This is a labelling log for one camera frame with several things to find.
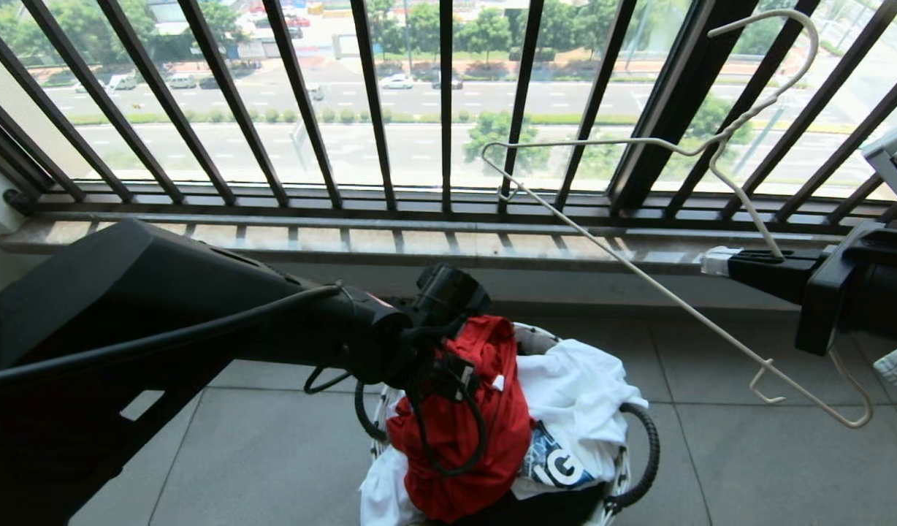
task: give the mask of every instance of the metal bar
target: metal bar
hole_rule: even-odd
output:
[[[819,113],[825,109],[826,104],[832,100],[832,97],[843,86],[845,80],[848,80],[848,77],[855,71],[860,61],[865,58],[867,51],[870,51],[874,44],[877,43],[880,34],[883,34],[883,31],[890,25],[896,13],[897,0],[886,0],[880,5],[874,16],[867,23],[867,26],[860,31],[860,36],[857,37],[855,43],[849,48],[848,53],[841,57],[835,69],[822,83],[822,87],[813,94],[812,100],[809,100],[802,113],[799,113],[793,124],[790,124],[789,129],[783,133],[779,141],[776,141],[773,149],[766,154],[766,157],[763,157],[755,172],[750,174],[750,177],[743,185],[744,192],[748,196],[753,194],[757,187],[773,172],[779,161],[783,160],[786,153],[789,153],[790,148],[796,144],[796,141],[799,141],[799,137],[802,137],[802,134],[806,132],[809,124],[812,124],[815,118],[819,116]],[[732,197],[725,204],[722,212],[720,212],[720,217],[722,219],[730,219],[735,212],[738,212],[740,207],[741,202],[738,197]]]
[[[73,199],[77,201],[85,200],[85,192],[83,192],[77,184],[72,182],[68,174],[53,162],[42,148],[38,146],[37,141],[33,140],[27,132],[23,130],[23,127],[19,126],[17,121],[15,121],[13,117],[10,116],[10,113],[8,113],[1,105],[0,126],[6,133],[11,134],[13,140],[17,141],[27,154],[40,164],[47,175],[60,184],[62,189],[68,192]]]
[[[287,77],[289,77],[289,85],[292,87],[292,93],[296,97],[296,103],[299,105],[299,113],[302,114],[302,125],[305,126],[305,133],[308,134],[309,141],[312,143],[312,149],[316,153],[318,170],[322,172],[322,179],[325,179],[325,189],[328,190],[329,199],[332,200],[332,207],[340,209],[342,207],[341,194],[338,193],[335,177],[332,176],[332,163],[329,161],[329,154],[325,150],[325,143],[322,141],[321,133],[318,130],[318,119],[316,119],[315,111],[312,110],[309,90],[305,89],[305,80],[302,79],[302,70],[299,69],[296,50],[292,46],[292,40],[289,39],[289,31],[286,28],[283,9],[278,0],[264,0],[264,9],[270,20],[272,32],[274,32],[279,56],[283,59],[283,66],[286,69]]]
[[[147,86],[155,94],[162,109],[164,109],[166,115],[172,121],[172,125],[179,132],[179,136],[186,141],[189,152],[192,152],[192,156],[195,156],[195,160],[199,162],[199,166],[205,171],[208,180],[211,180],[213,186],[218,189],[218,193],[221,194],[225,204],[234,204],[234,193],[232,193],[228,184],[224,182],[224,178],[221,177],[221,173],[218,172],[215,163],[208,156],[205,147],[202,146],[202,141],[199,140],[195,131],[192,130],[192,126],[188,123],[185,114],[182,113],[182,110],[179,110],[179,104],[175,101],[168,87],[166,87],[165,80],[162,79],[159,71],[153,65],[147,50],[140,42],[140,37],[137,36],[134,27],[127,20],[126,13],[121,9],[121,4],[118,3],[118,0],[105,0],[104,2],[99,2],[98,5],[104,11],[104,16],[107,17],[108,23],[111,24],[115,33],[118,34],[118,38],[121,39],[124,49],[127,50],[131,59],[134,60],[134,64],[137,66],[140,74],[147,81]]]
[[[852,210],[860,205],[860,203],[863,203],[870,194],[873,194],[874,191],[880,187],[880,184],[883,184],[883,179],[878,174],[875,173],[870,176],[869,179],[865,180],[865,182],[857,187],[855,193],[850,194],[848,199],[841,201],[841,204],[836,206],[832,213],[828,214],[826,221],[828,221],[829,224],[839,223],[839,221],[847,217]]]
[[[215,81],[217,81],[218,87],[221,88],[221,93],[224,94],[224,99],[228,103],[231,113],[234,114],[234,119],[239,129],[241,129],[241,133],[244,134],[244,139],[248,141],[248,146],[251,147],[254,159],[257,160],[261,170],[264,170],[264,176],[276,198],[276,202],[281,207],[288,207],[289,196],[287,196],[282,184],[279,183],[279,177],[276,176],[276,171],[270,162],[264,143],[261,141],[261,137],[258,136],[251,116],[248,114],[247,107],[241,101],[241,94],[237,92],[237,87],[234,86],[234,81],[231,79],[231,72],[229,72],[228,66],[224,63],[224,58],[221,57],[221,51],[218,50],[218,41],[215,40],[211,27],[208,27],[208,24],[205,22],[205,15],[202,14],[202,10],[195,0],[179,0],[179,7],[182,7],[182,13],[185,14],[188,27],[191,28],[192,34],[194,34],[195,40],[202,50],[202,55],[205,56],[205,62],[208,62],[212,76],[215,77]]]
[[[659,137],[679,143],[708,96],[742,30],[709,39],[710,29],[748,17],[758,0],[695,2],[680,37],[646,101],[634,137]],[[625,149],[608,187],[610,213],[638,207],[660,176],[672,152],[652,144]]]
[[[131,191],[128,190],[127,186],[124,186],[124,183],[114,175],[114,172],[112,172],[110,167],[105,164],[104,160],[98,156],[98,153],[95,153],[95,150],[88,144],[88,141],[75,131],[75,127],[72,126],[72,123],[65,118],[62,111],[52,102],[52,99],[49,99],[49,96],[45,94],[37,81],[27,72],[27,69],[1,37],[0,62],[11,76],[14,77],[14,80],[17,80],[17,84],[19,84],[24,92],[26,92],[27,96],[30,96],[30,99],[32,99],[42,113],[47,116],[47,119],[53,123],[58,132],[62,134],[62,137],[65,137],[65,139],[72,144],[72,147],[81,154],[81,156],[88,162],[89,166],[98,173],[98,176],[100,176],[102,180],[114,190],[114,193],[121,198],[121,201],[131,201],[134,198]]]
[[[649,0],[646,6],[649,7],[652,2],[653,0]],[[585,140],[592,136],[598,109],[601,107],[601,101],[605,99],[605,90],[608,89],[608,81],[614,71],[614,64],[618,60],[618,53],[621,53],[623,39],[627,36],[627,28],[630,26],[635,7],[636,0],[623,0],[614,14],[614,21],[608,30],[605,54],[601,58],[601,64],[598,64],[598,76],[595,78],[595,83],[592,84],[592,93],[589,94],[588,101],[585,103],[585,111],[582,113],[579,134],[576,137],[578,140]],[[556,194],[555,207],[559,210],[565,206],[565,201],[568,200],[569,191],[572,189],[572,180],[575,180],[575,175],[578,173],[583,153],[585,153],[585,147],[577,145],[572,150],[572,156],[569,157],[568,166],[565,168],[565,177],[562,179],[562,188]]]
[[[451,7],[451,1],[439,2],[439,100],[442,103],[442,212],[445,213],[451,212],[451,53],[454,26]]]
[[[812,11],[818,7],[818,4],[819,0],[799,0],[795,3],[793,9],[811,15]],[[715,133],[720,133],[720,131],[726,129],[728,124],[753,106],[760,94],[762,94],[763,88],[766,87],[766,84],[779,70],[779,65],[782,64],[783,59],[786,58],[787,53],[792,49],[793,43],[795,43],[800,33],[802,33],[801,23],[793,19],[786,20],[786,24],[783,24],[782,30],[779,31],[773,44],[770,45],[770,49],[766,51],[766,55],[763,56],[763,60],[760,61],[755,73],[750,77],[750,81],[744,86],[738,101],[733,104],[725,120],[718,126],[718,131]],[[714,156],[716,150],[718,150],[718,146],[712,144],[696,161],[695,166],[692,167],[689,175],[686,176],[685,182],[682,183],[682,186],[676,192],[676,196],[673,197],[673,200],[669,202],[669,206],[666,207],[666,217],[676,217],[676,213],[685,204],[686,199],[692,196],[695,186],[702,181],[702,177],[705,177],[706,172],[709,171],[709,160]]]
[[[516,94],[513,99],[513,115],[510,118],[509,143],[519,142],[519,133],[523,127],[523,111],[526,110],[526,94],[530,89],[530,77],[533,74],[533,58],[536,54],[536,44],[539,40],[539,25],[543,20],[544,0],[530,0],[530,9],[526,17],[526,34],[523,37],[521,47],[522,55],[519,57],[519,74],[516,77]],[[508,148],[504,161],[504,171],[513,175],[513,167],[516,164],[516,149]],[[501,194],[506,197],[510,193],[510,180],[504,177],[501,180]],[[498,213],[506,213],[508,203],[505,199],[498,199]]]
[[[17,189],[24,193],[26,197],[37,201],[42,196],[42,189],[32,182],[28,173],[25,173],[30,170],[30,167],[25,166],[25,164],[22,162],[22,159],[18,158],[17,153],[11,149],[10,145],[7,144],[0,129],[0,173],[4,174],[4,177],[10,180],[14,186],[17,186]]]
[[[108,93],[105,92],[102,84],[99,83],[98,79],[95,78],[94,73],[88,68],[85,59],[82,58],[77,50],[75,50],[75,45],[72,44],[72,41],[68,36],[62,32],[61,27],[58,26],[56,19],[52,16],[52,13],[49,12],[48,7],[42,3],[42,0],[23,0],[23,4],[27,7],[27,12],[30,13],[31,17],[33,17],[42,28],[42,33],[45,34],[47,39],[49,39],[49,42],[56,48],[56,51],[58,51],[62,60],[65,60],[65,63],[69,69],[72,70],[72,73],[75,73],[75,77],[77,77],[82,83],[82,86],[85,87],[85,90],[88,92],[89,96],[91,96],[92,100],[94,100],[95,104],[98,104],[102,113],[108,117],[112,126],[114,126],[115,129],[118,130],[118,133],[121,134],[124,142],[131,147],[131,150],[134,151],[134,154],[140,159],[140,162],[147,167],[147,170],[149,170],[153,179],[157,180],[157,183],[164,187],[164,190],[166,190],[166,193],[168,193],[172,202],[179,203],[182,201],[182,194],[179,192],[179,189],[175,187],[175,184],[172,183],[162,167],[159,166],[156,157],[150,153],[147,145],[140,140],[134,127],[131,127],[131,124],[127,122],[124,114],[121,113],[118,106],[111,100]]]
[[[890,205],[887,212],[884,212],[877,221],[879,223],[890,223],[890,221],[895,219],[897,219],[897,201]]]
[[[371,44],[370,22],[367,19],[367,7],[364,5],[364,0],[351,0],[351,14],[354,17],[354,30],[358,37],[358,51],[361,53],[361,70],[364,73],[367,103],[371,110],[371,124],[374,126],[374,140],[378,146],[378,159],[381,161],[381,176],[383,176],[384,180],[387,209],[396,210],[396,199],[393,197],[393,182],[391,181],[391,173],[389,173],[387,136],[384,134],[384,117],[381,111],[381,92],[378,90],[378,75],[375,73],[374,67],[374,49]]]
[[[858,146],[860,146],[863,141],[867,140],[867,137],[877,129],[877,126],[879,126],[890,113],[896,110],[896,107],[897,83],[890,88],[883,99],[880,99],[880,102],[874,107],[874,110],[867,115],[866,119],[860,123],[859,127],[856,127],[856,129],[848,136],[848,139],[846,139],[835,152],[828,157],[825,164],[822,164],[819,169],[815,170],[815,173],[812,174],[812,177],[810,177],[805,184],[803,184],[802,188],[790,196],[786,203],[776,211],[773,216],[774,221],[786,221],[789,216],[792,216],[799,206],[802,205],[813,192],[818,190],[820,186],[825,184],[828,178],[835,173],[835,170],[839,169],[841,164],[844,163],[848,157],[852,156],[852,153],[857,150]]]

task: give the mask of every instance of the balcony railing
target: balcony railing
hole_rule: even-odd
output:
[[[209,104],[210,123],[206,124],[197,123],[199,111],[187,102],[194,100],[192,94],[199,88],[179,90],[174,79],[188,75],[167,72],[171,63],[162,63],[155,56],[161,44],[147,36],[148,23],[155,24],[158,39],[161,28],[174,21],[159,21],[162,11],[150,10],[142,0],[74,0],[66,4],[75,3],[88,11],[87,16],[79,14],[87,19],[79,23],[95,24],[89,30],[95,34],[107,31],[112,43],[132,62],[135,73],[131,77],[142,79],[147,88],[139,90],[138,102],[130,102],[137,100],[136,91],[125,94],[115,89],[114,83],[102,83],[104,71],[99,70],[108,64],[98,57],[100,49],[85,46],[81,30],[70,27],[71,15],[62,11],[70,7],[45,0],[0,2],[0,170],[20,192],[10,197],[11,203],[27,214],[87,214],[92,218],[103,213],[109,217],[121,213],[217,214],[261,216],[278,222],[289,217],[316,217],[553,224],[555,219],[527,197],[515,196],[509,202],[498,199],[498,187],[502,194],[509,194],[508,181],[479,173],[478,160],[462,163],[461,153],[474,148],[466,143],[483,139],[479,130],[493,134],[490,140],[509,142],[542,140],[544,134],[578,139],[632,134],[679,142],[693,133],[715,133],[752,106],[767,86],[779,81],[793,67],[790,57],[801,54],[799,50],[808,40],[802,37],[798,23],[785,21],[768,33],[764,53],[746,57],[739,53],[743,39],[758,39],[756,34],[748,34],[750,29],[719,39],[709,39],[706,32],[759,9],[795,7],[818,17],[820,23],[824,20],[823,41],[837,43],[829,44],[829,53],[820,51],[825,66],[814,70],[817,76],[806,81],[795,99],[762,113],[755,126],[763,130],[753,130],[754,137],[742,141],[733,149],[736,157],[725,162],[736,164],[738,179],[755,196],[758,210],[774,231],[841,234],[862,220],[897,219],[895,197],[882,189],[879,177],[860,162],[850,163],[860,146],[897,118],[897,56],[887,58],[884,53],[888,46],[897,47],[897,0],[886,0],[876,9],[870,9],[867,2],[852,2],[860,10],[856,18],[855,12],[835,13],[840,4],[849,3],[819,0],[794,4],[775,0],[591,0],[586,6],[529,0],[516,6],[498,4],[504,11],[461,2],[434,3],[427,11],[418,8],[426,4],[421,1],[413,2],[412,9],[404,4],[405,10],[389,6],[381,11],[378,3],[351,0],[349,6],[331,2],[304,5],[297,11],[304,14],[295,17],[285,2],[264,0],[262,20],[266,21],[259,21],[259,29],[251,30],[245,30],[238,20],[252,23],[261,11],[259,2],[228,7],[219,2],[178,0],[186,29],[175,38],[182,39],[186,48],[182,51],[188,53],[191,48],[201,56],[189,56],[179,64],[194,64],[197,71],[204,67],[210,79],[203,80],[207,84],[202,87],[218,90],[211,96],[205,90],[198,93],[206,99],[223,97]],[[174,2],[152,4],[154,9],[166,7],[167,16],[175,12]],[[211,4],[221,6],[222,14],[226,10],[234,20],[231,31],[218,25],[221,22],[213,18],[216,9]],[[318,6],[324,9],[321,15]],[[675,26],[665,22],[673,16],[678,19]],[[299,27],[296,20],[314,20],[321,27]],[[495,29],[489,29],[492,23]],[[32,31],[27,40],[13,31],[21,26]],[[425,29],[436,26],[438,30]],[[314,36],[295,39],[303,30],[314,32]],[[506,34],[500,37],[501,44],[473,44],[481,42],[478,39],[489,41],[495,30]],[[574,32],[575,50],[552,54],[554,35],[569,31]],[[882,39],[888,32],[895,33]],[[642,50],[645,36],[652,46],[662,40],[665,51]],[[579,37],[587,44],[579,42]],[[23,47],[30,41],[38,42],[35,53]],[[414,66],[405,71],[408,85],[414,87],[408,90],[416,101],[414,109],[432,109],[428,113],[395,113],[401,104],[411,104],[409,95],[382,92],[382,88],[404,81],[378,79],[384,67],[392,66],[381,60],[387,47],[401,46],[402,51],[391,51],[391,56],[396,54],[412,64],[415,51],[417,66],[420,53],[438,57],[438,64],[422,73]],[[467,73],[459,72],[462,54],[470,59],[483,51],[488,57],[492,51],[496,55],[498,49],[493,48],[499,46],[511,47],[504,61],[465,59]],[[569,42],[555,41],[555,46],[562,49],[569,47]],[[248,55],[276,57],[271,62],[275,65],[270,73],[272,87],[267,89],[282,90],[289,96],[283,99],[288,109],[282,115],[274,107],[267,110],[272,123],[261,122],[258,106],[275,93],[252,92],[251,83],[238,70],[238,64],[261,58],[239,57],[236,53],[242,49]],[[568,58],[560,58],[577,56],[579,51],[580,60],[566,64]],[[585,53],[592,60],[584,60]],[[42,56],[53,57],[53,64],[31,66],[31,62],[49,62]],[[877,64],[878,60],[893,63]],[[515,77],[516,83],[471,80],[486,79],[471,72],[478,72],[479,67],[493,71],[495,64],[505,71],[496,77]],[[875,69],[885,69],[893,76],[890,80],[887,74],[880,76],[889,87],[874,87],[875,93],[885,94],[868,93],[860,103],[860,94],[845,93],[867,86]],[[334,77],[332,70],[348,80],[323,77]],[[563,71],[581,75],[576,80]],[[636,77],[635,71],[644,73]],[[44,83],[46,74],[48,79],[63,74],[68,79],[74,77],[80,87],[51,88],[48,79]],[[265,74],[254,70],[249,79]],[[419,94],[419,90],[428,90],[428,84],[414,81],[414,76],[441,81],[438,89]],[[462,90],[453,90],[457,87],[453,79],[465,83]],[[196,80],[185,82],[194,84]],[[716,104],[713,90],[722,90],[729,83],[736,85],[729,86],[727,99]],[[627,85],[638,86],[622,92],[629,94],[622,104],[640,106],[639,116],[633,119],[626,118],[626,107],[621,109],[625,113],[606,110],[616,104],[608,100],[619,102],[618,88]],[[609,88],[615,93],[612,99],[608,99]],[[332,107],[326,100],[338,103]],[[847,122],[832,122],[847,100],[858,100],[859,106],[864,106],[863,110],[855,108],[857,113],[863,111],[863,117],[856,118],[856,113],[849,111]],[[550,113],[555,107],[581,107],[582,101],[580,112]],[[504,111],[484,111],[470,122],[472,111],[489,103]],[[97,124],[83,117],[80,107],[85,104],[100,111],[91,114]],[[142,109],[157,105],[165,116],[155,116],[162,121],[159,129],[165,126],[174,133],[153,132],[152,126],[158,124],[145,123],[151,119]],[[538,113],[536,107],[545,107],[546,113]],[[335,119],[340,123],[332,124]],[[538,121],[551,124],[538,126]],[[292,130],[293,137],[278,136],[287,130]],[[819,141],[816,147],[806,140],[813,134],[812,139]],[[123,146],[119,150],[104,148],[109,143]],[[361,150],[358,144],[369,147]],[[180,152],[185,153],[161,153],[164,146],[184,146]],[[593,148],[560,148],[544,159],[524,157],[523,152],[510,149],[503,153],[500,164],[507,173],[526,177],[544,199],[588,226],[753,229],[739,201],[706,179],[714,150],[709,148],[689,163],[649,145],[605,153],[592,152]],[[816,156],[807,154],[812,151]],[[225,161],[233,156],[244,156],[247,166]],[[184,169],[181,163],[192,167]],[[778,177],[787,169],[788,177]],[[796,175],[802,170],[808,175]]]

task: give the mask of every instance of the tiled floor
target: tiled floor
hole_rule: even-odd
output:
[[[659,476],[618,524],[897,525],[897,393],[869,363],[892,343],[846,339],[839,348],[876,403],[849,430],[779,380],[748,392],[756,369],[695,323],[522,319],[595,344],[625,361],[652,401],[663,455]],[[776,365],[860,413],[827,359],[789,350],[795,326],[723,323]],[[301,392],[301,367],[235,362],[72,520],[75,526],[356,525],[369,439],[353,416],[352,384]],[[632,426],[632,465],[644,462]]]

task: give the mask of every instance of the white basket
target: white basket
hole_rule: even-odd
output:
[[[533,327],[521,323],[515,323],[514,325],[525,327],[525,329],[533,330],[533,332],[539,332],[545,336],[549,336],[553,340],[559,340],[554,334],[551,334],[544,329],[540,329],[540,327]],[[381,390],[381,397],[379,397],[378,404],[376,404],[374,413],[371,416],[371,422],[374,422],[374,425],[378,427],[378,429],[383,430],[383,432],[387,432],[387,407],[389,404],[395,402],[395,400],[399,400],[400,397],[402,397],[402,392],[399,389],[393,389],[393,387],[385,385]],[[371,456],[376,460],[376,457],[379,457],[387,447],[390,447],[389,443],[372,439]],[[598,502],[598,507],[592,512],[589,519],[586,520],[584,526],[609,526],[614,522],[614,517],[617,514],[612,509],[608,509],[608,507],[605,506],[604,498],[621,495],[626,493],[630,488],[630,452],[626,446],[621,447],[618,456],[614,459],[614,473],[614,480],[606,483],[605,492],[603,492],[602,499]]]

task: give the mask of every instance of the white hanger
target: white hanger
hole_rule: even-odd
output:
[[[780,94],[792,87],[793,84],[796,84],[796,81],[799,81],[800,77],[806,74],[806,71],[809,71],[809,67],[812,66],[812,61],[815,58],[816,50],[818,50],[819,47],[819,33],[815,29],[815,24],[813,24],[812,20],[810,20],[809,17],[805,14],[794,9],[773,9],[765,11],[763,13],[758,13],[745,19],[733,21],[732,23],[726,24],[726,26],[716,27],[715,29],[712,29],[708,32],[708,37],[710,39],[710,37],[716,37],[719,36],[719,34],[725,34],[741,27],[748,26],[748,24],[755,23],[755,21],[772,17],[787,17],[796,20],[801,23],[802,26],[806,29],[806,32],[809,33],[809,52],[806,54],[806,60],[805,62],[803,62],[803,66],[800,67],[800,69],[788,81],[786,81],[786,83],[783,83],[782,86],[779,87],[779,89],[776,89],[771,96],[755,104],[755,106],[745,111],[745,113],[737,117],[729,126],[720,131],[719,134],[715,134],[715,136],[710,137],[695,149],[685,150],[680,148],[678,145],[673,144],[672,142],[668,142],[662,139],[653,139],[653,137],[629,137],[629,139],[618,140],[560,140],[554,142],[529,142],[522,144],[511,144],[509,142],[493,141],[486,144],[484,146],[484,149],[481,150],[481,159],[483,159],[484,162],[488,164],[488,166],[492,167],[492,169],[496,170],[498,173],[504,176],[506,180],[509,180],[510,183],[515,185],[515,189],[509,194],[509,196],[504,196],[504,194],[501,194],[501,191],[498,189],[497,194],[500,199],[508,201],[510,199],[513,199],[513,197],[516,196],[516,194],[518,194],[519,192],[528,194],[531,199],[535,200],[537,203],[549,210],[549,212],[552,213],[553,216],[556,216],[563,223],[568,224],[568,226],[573,227],[573,229],[578,231],[578,233],[582,236],[588,237],[588,240],[591,240],[592,243],[598,245],[598,247],[600,247],[606,253],[610,254],[610,256],[621,262],[622,265],[631,270],[631,272],[635,273],[647,283],[656,287],[656,289],[665,294],[665,296],[669,297],[670,300],[673,300],[673,302],[678,304],[679,307],[682,307],[682,309],[686,310],[687,313],[692,314],[695,319],[705,324],[709,329],[712,329],[713,332],[718,333],[719,336],[722,336],[722,338],[728,340],[728,342],[731,343],[732,346],[735,346],[739,351],[758,363],[760,366],[760,370],[756,374],[755,378],[753,378],[752,382],[750,382],[749,388],[753,393],[755,393],[755,395],[757,395],[757,397],[763,400],[763,402],[779,403],[783,400],[786,400],[785,397],[772,397],[771,399],[771,397],[766,397],[762,392],[760,392],[759,389],[757,389],[757,383],[763,377],[763,374],[773,373],[775,374],[775,376],[778,376],[779,379],[782,379],[787,384],[796,389],[797,392],[800,392],[803,396],[808,397],[808,399],[811,400],[812,403],[814,403],[816,406],[819,406],[820,409],[824,410],[826,413],[829,413],[829,415],[832,416],[835,420],[841,422],[845,426],[857,429],[857,427],[863,427],[867,422],[870,422],[870,419],[874,415],[874,406],[870,400],[869,394],[867,394],[867,391],[857,382],[857,380],[852,378],[852,376],[848,372],[848,369],[845,367],[845,364],[841,361],[841,357],[836,353],[835,350],[829,351],[829,357],[831,357],[832,363],[835,364],[837,372],[839,372],[839,374],[848,381],[850,386],[852,386],[853,389],[855,389],[863,399],[865,413],[863,413],[863,416],[861,416],[857,420],[846,419],[845,416],[842,416],[841,413],[837,412],[827,403],[819,400],[819,397],[816,397],[815,395],[810,393],[809,390],[806,390],[805,387],[800,386],[799,383],[795,382],[795,380],[791,379],[789,376],[786,376],[785,373],[774,367],[773,359],[763,359],[762,357],[760,357],[760,355],[753,352],[753,350],[750,350],[750,348],[748,346],[745,346],[745,344],[740,342],[740,340],[736,339],[731,334],[726,332],[726,330],[719,327],[712,320],[708,319],[708,317],[705,317],[705,314],[698,312],[695,307],[691,306],[689,303],[686,303],[685,300],[683,300],[681,297],[676,296],[676,294],[674,294],[671,290],[662,286],[661,283],[657,282],[655,279],[643,272],[643,270],[640,270],[639,267],[633,265],[632,262],[622,256],[620,253],[612,250],[608,246],[608,244],[602,243],[602,240],[596,239],[596,237],[592,236],[592,234],[589,233],[588,230],[583,229],[582,226],[579,226],[578,223],[572,221],[572,219],[569,219],[569,217],[564,213],[556,210],[556,207],[553,207],[551,204],[546,202],[545,199],[542,199],[542,197],[539,197],[535,192],[533,192],[533,190],[528,189],[528,187],[526,187],[523,183],[519,182],[519,180],[514,179],[510,174],[506,173],[501,169],[501,167],[499,167],[495,163],[492,163],[492,161],[489,160],[488,157],[486,157],[486,151],[492,146],[503,146],[505,148],[519,149],[542,148],[549,146],[572,146],[579,144],[585,146],[595,144],[654,144],[656,146],[662,146],[663,148],[672,150],[675,153],[680,153],[683,156],[691,157],[697,156],[697,154],[702,153],[711,144],[718,143],[718,150],[715,150],[715,154],[713,154],[713,156],[709,160],[709,169],[711,170],[711,173],[713,173],[715,177],[720,179],[723,183],[727,184],[727,186],[729,186],[733,190],[733,193],[738,196],[740,201],[744,204],[745,209],[748,210],[753,223],[756,224],[757,229],[763,236],[763,240],[765,240],[767,246],[770,249],[770,252],[772,252],[774,256],[782,259],[782,251],[779,250],[779,246],[776,245],[776,241],[773,239],[770,231],[766,229],[766,224],[763,223],[763,220],[760,217],[760,214],[757,213],[757,210],[755,209],[755,206],[753,206],[752,201],[750,201],[750,198],[747,196],[744,190],[740,186],[738,186],[738,184],[735,184],[731,179],[729,179],[729,177],[725,175],[725,173],[722,173],[722,170],[720,170],[718,167],[717,161],[720,157],[720,154],[722,154],[722,151],[725,149],[725,146],[727,146],[728,140],[731,139],[732,134],[735,133],[735,131],[738,130],[740,126],[743,126],[743,124],[746,123],[749,119],[752,119],[767,107],[775,104],[776,100],[779,99]]]

